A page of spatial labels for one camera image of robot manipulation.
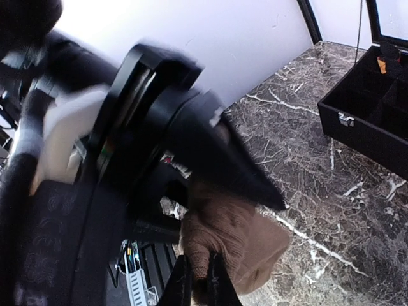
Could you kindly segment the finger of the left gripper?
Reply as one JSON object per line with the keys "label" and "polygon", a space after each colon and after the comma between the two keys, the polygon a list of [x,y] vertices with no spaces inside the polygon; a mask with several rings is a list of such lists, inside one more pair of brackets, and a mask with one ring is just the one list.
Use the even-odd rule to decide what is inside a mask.
{"label": "finger of the left gripper", "polygon": [[246,151],[214,94],[166,92],[165,105],[173,113],[165,148],[176,162],[238,196],[285,210],[281,191]]}

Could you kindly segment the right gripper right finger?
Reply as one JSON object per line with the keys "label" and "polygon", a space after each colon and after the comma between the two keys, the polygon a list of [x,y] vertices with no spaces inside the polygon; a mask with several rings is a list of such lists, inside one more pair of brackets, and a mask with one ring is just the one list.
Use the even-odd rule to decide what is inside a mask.
{"label": "right gripper right finger", "polygon": [[211,253],[207,273],[209,306],[242,306],[221,254]]}

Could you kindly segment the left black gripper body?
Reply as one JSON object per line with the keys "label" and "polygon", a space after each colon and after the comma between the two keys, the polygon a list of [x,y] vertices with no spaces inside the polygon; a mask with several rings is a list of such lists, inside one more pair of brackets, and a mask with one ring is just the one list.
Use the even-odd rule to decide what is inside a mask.
{"label": "left black gripper body", "polygon": [[203,158],[221,153],[214,126],[222,110],[213,94],[194,88],[200,73],[179,52],[143,43],[128,52],[89,139],[99,170],[87,213],[89,237],[179,239],[180,223],[162,213],[160,202],[185,201],[187,187],[161,161],[166,151],[201,178],[222,182],[221,170]]}

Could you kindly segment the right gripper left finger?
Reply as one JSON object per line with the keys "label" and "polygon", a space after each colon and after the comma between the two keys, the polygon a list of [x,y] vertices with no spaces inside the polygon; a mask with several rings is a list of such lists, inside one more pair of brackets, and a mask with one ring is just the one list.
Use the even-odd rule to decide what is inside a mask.
{"label": "right gripper left finger", "polygon": [[192,294],[192,268],[189,258],[182,254],[170,274],[158,306],[190,306]]}

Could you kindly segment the tan brown sock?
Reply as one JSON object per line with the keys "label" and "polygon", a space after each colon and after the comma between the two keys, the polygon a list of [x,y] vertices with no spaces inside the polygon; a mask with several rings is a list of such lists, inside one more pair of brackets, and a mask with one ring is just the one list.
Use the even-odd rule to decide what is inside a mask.
{"label": "tan brown sock", "polygon": [[198,305],[208,300],[205,279],[211,252],[223,256],[237,293],[248,295],[269,281],[290,242],[289,233],[257,212],[252,202],[212,184],[190,181],[180,250],[193,269],[193,298]]}

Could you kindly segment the black display case glass lid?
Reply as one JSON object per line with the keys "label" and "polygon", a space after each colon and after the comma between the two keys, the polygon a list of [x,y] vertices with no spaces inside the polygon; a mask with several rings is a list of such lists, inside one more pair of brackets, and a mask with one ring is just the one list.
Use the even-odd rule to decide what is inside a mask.
{"label": "black display case glass lid", "polygon": [[[407,1],[367,1],[372,45],[317,104],[325,135],[407,178]],[[380,72],[380,44],[401,52],[403,72]]]}

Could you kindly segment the argyle red orange black sock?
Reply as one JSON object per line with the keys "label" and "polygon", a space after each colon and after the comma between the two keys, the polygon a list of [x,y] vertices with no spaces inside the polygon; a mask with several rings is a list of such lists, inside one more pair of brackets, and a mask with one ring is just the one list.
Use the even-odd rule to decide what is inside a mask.
{"label": "argyle red orange black sock", "polygon": [[400,63],[401,52],[397,47],[388,42],[380,44],[381,54],[377,57],[377,63],[380,72],[383,75],[396,78],[403,72],[403,67]]}

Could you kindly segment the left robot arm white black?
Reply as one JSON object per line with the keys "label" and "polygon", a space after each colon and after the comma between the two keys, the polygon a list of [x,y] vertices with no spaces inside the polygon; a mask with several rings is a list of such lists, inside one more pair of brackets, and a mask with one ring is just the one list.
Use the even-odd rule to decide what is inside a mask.
{"label": "left robot arm white black", "polygon": [[119,67],[54,27],[60,1],[1,2],[1,304],[238,305],[232,270],[284,210],[184,54],[136,44]]}

